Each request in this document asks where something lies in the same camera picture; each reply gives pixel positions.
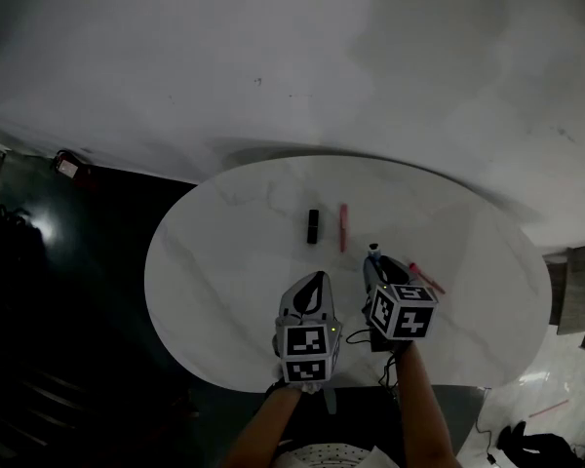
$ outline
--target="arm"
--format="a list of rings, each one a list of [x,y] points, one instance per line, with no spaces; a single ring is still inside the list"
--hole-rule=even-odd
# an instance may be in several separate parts
[[[268,468],[300,398],[297,389],[275,390],[241,432],[221,468]]]
[[[408,467],[457,468],[449,429],[414,343],[401,356],[397,375]]]

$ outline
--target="person's left arm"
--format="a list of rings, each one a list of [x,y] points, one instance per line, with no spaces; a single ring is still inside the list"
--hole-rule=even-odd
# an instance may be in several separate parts
[[[294,388],[275,390],[241,432],[227,453],[221,468],[268,468],[284,429],[293,415],[301,391]]]

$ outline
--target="black pants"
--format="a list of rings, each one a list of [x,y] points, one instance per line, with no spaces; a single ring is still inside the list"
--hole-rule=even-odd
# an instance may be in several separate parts
[[[552,433],[524,436],[512,434],[511,440],[503,446],[503,452],[518,468],[539,468],[560,466],[574,468],[581,461],[572,452],[567,442]]]
[[[303,394],[276,455],[310,444],[349,444],[372,450],[377,446],[405,467],[401,411],[381,387],[338,388],[336,414],[329,414],[323,391]]]

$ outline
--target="wall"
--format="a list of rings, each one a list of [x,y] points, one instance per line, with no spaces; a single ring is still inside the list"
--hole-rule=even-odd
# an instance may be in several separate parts
[[[192,181],[381,155],[585,244],[585,0],[0,0],[0,130]]]

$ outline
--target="white marble table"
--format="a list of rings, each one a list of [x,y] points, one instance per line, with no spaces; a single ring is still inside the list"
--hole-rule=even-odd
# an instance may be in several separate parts
[[[338,246],[341,203],[349,207],[346,253]],[[305,241],[313,208],[321,214],[314,246]],[[523,232],[450,180],[344,156],[247,165],[181,198],[147,256],[154,328],[197,376],[262,392],[278,363],[271,338],[280,298],[301,277],[328,272],[344,335],[366,327],[362,263],[372,242],[415,261],[447,292],[429,337],[418,343],[433,383],[494,387],[531,363],[548,325],[551,288]],[[331,384],[375,385],[387,357],[342,340]]]

